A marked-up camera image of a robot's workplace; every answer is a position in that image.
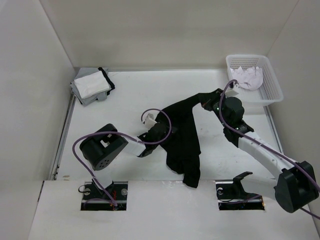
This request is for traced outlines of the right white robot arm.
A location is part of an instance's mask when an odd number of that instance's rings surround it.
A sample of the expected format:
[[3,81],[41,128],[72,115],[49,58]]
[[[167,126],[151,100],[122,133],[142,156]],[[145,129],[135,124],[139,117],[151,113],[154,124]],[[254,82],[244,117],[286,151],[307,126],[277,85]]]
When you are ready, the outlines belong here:
[[275,200],[288,213],[293,213],[320,196],[314,169],[307,161],[297,162],[276,151],[263,141],[244,120],[242,102],[226,97],[218,88],[200,94],[202,108],[214,112],[223,126],[225,138],[238,149],[246,152],[266,168],[271,180],[239,180],[232,185],[238,198],[255,193]]

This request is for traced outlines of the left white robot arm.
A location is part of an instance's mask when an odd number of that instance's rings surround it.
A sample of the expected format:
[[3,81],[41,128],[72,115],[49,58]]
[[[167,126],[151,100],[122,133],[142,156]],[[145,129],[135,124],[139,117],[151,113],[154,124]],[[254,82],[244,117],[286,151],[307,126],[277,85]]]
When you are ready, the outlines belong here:
[[121,152],[144,158],[150,155],[159,144],[167,142],[176,130],[172,125],[156,121],[147,124],[147,127],[146,133],[134,138],[118,132],[116,127],[109,123],[85,137],[80,143],[79,149],[89,163],[85,167],[92,176],[95,193],[100,199],[105,200],[112,195],[113,181],[105,169]]

